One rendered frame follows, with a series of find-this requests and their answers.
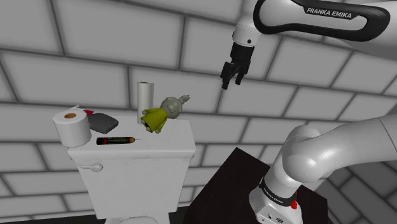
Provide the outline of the dark robot stand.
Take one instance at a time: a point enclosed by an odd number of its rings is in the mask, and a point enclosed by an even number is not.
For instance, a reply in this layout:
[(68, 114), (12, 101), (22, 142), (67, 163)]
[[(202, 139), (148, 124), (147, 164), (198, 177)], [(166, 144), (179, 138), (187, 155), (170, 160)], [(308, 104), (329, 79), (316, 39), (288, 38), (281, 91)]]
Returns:
[[(234, 149), (190, 204), (183, 224), (261, 224), (249, 204), (249, 193), (269, 169), (245, 151)], [(297, 202), (303, 224), (333, 224), (327, 200), (316, 192), (301, 186)]]

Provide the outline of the tall white paper towel roll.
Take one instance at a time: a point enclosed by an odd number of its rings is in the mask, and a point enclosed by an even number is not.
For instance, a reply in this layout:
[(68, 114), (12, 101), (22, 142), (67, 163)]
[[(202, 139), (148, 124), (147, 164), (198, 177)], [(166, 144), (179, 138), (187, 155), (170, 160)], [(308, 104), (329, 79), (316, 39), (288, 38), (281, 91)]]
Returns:
[(154, 83), (140, 81), (137, 83), (137, 123), (141, 124), (141, 117), (145, 109), (153, 108)]

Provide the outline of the white toilet paper roll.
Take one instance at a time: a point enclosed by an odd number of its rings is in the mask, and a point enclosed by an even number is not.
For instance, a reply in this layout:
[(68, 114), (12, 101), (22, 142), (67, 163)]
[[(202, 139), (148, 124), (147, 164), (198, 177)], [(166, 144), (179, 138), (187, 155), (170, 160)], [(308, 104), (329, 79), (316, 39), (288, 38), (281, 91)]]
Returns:
[(81, 109), (68, 109), (53, 117), (63, 146), (75, 148), (88, 143), (92, 137), (87, 114)]

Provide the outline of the doll in yellow dress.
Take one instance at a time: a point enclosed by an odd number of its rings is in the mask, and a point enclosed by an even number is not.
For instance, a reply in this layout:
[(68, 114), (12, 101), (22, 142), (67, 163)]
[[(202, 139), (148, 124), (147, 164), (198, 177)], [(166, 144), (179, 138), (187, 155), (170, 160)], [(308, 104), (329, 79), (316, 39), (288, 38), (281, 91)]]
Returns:
[(158, 134), (168, 119), (175, 119), (181, 114), (184, 103), (189, 100), (189, 95), (183, 95), (180, 98), (167, 97), (159, 108), (143, 110), (140, 121), (148, 132)]

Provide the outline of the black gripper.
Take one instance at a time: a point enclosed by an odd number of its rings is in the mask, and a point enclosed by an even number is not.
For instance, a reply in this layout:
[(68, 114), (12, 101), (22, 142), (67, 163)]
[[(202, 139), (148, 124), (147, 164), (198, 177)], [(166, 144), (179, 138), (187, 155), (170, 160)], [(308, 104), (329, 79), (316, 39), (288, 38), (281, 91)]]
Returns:
[(220, 74), (222, 79), (222, 89), (227, 90), (230, 80), (236, 74), (235, 84), (240, 85), (242, 79), (249, 71), (251, 57), (254, 52), (253, 46), (242, 46), (234, 43), (230, 52), (231, 62), (225, 62)]

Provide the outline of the black and red pen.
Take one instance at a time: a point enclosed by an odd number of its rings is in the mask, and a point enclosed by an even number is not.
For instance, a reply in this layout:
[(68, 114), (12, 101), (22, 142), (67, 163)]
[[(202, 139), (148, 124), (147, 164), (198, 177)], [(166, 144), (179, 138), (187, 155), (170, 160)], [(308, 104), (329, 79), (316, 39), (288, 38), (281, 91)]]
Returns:
[(136, 142), (134, 137), (98, 137), (96, 145), (110, 145), (110, 144), (131, 144)]

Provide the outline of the small red and white object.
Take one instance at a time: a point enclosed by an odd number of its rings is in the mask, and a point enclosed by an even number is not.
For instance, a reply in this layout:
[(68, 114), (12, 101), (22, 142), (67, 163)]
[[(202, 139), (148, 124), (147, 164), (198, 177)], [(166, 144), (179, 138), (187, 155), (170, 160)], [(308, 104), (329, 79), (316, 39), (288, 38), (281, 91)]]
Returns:
[(94, 112), (89, 109), (81, 108), (79, 105), (72, 107), (71, 109), (78, 109), (84, 111), (87, 115), (92, 115)]

